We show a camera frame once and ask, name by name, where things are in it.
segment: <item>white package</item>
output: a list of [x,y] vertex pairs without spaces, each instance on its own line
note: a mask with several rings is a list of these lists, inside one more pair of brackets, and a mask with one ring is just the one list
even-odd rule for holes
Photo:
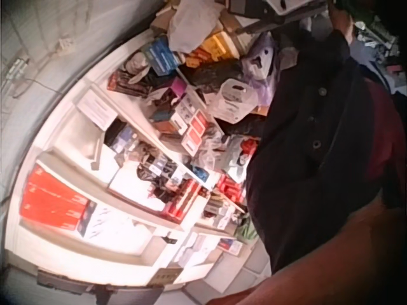
[[168,29],[171,51],[191,53],[215,28],[223,7],[213,0],[181,0]]
[[247,116],[259,103],[256,90],[249,85],[228,79],[225,81],[216,98],[207,108],[215,118],[236,124]]

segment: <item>shelving unit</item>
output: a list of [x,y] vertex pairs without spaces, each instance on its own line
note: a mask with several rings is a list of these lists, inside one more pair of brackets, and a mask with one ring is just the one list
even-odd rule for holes
[[[212,190],[219,179],[220,174],[210,172],[208,180],[201,181],[184,165],[180,154],[171,151],[160,141],[160,134],[147,119],[151,109],[145,107],[141,99],[106,90],[111,73],[130,54],[152,39],[153,33],[147,30],[101,60],[62,98],[38,132],[17,175],[10,200],[5,248],[17,257],[39,269],[73,280],[118,286],[145,286],[160,268],[170,266],[190,231],[219,239],[232,238],[226,231],[197,224],[207,203],[207,199],[203,197],[198,197],[184,220],[176,224],[108,191],[107,187],[118,166],[113,158],[114,153],[107,146],[102,146],[99,171],[91,168],[96,141],[102,131],[76,108],[76,104],[88,90],[93,90],[120,118],[129,122],[201,185]],[[101,249],[84,242],[76,233],[21,218],[19,210],[26,180],[36,163],[89,200],[148,226],[153,237],[146,246],[146,251],[141,255],[130,255]],[[162,238],[164,236],[177,241],[175,244],[166,243]],[[176,283],[203,278],[220,255],[216,251],[203,264],[185,269]]]

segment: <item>paper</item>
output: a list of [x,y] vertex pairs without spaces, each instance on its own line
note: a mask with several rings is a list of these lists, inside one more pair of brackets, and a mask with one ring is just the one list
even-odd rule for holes
[[104,132],[117,117],[116,111],[108,106],[92,89],[85,93],[76,107]]

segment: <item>plastic bag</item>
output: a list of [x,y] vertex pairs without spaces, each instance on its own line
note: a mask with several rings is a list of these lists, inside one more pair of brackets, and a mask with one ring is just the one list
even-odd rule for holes
[[222,6],[213,0],[182,0],[168,29],[171,51],[191,53],[215,28]]
[[263,33],[242,58],[243,82],[253,87],[260,106],[269,106],[274,98],[279,76],[279,58],[275,42],[269,33]]
[[256,90],[251,86],[228,79],[209,104],[207,111],[215,118],[235,124],[247,116],[259,103]]

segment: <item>red box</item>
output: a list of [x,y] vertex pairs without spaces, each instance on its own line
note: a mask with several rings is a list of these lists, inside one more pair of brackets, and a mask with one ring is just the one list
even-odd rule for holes
[[75,230],[87,202],[36,165],[25,187],[20,215],[49,226]]

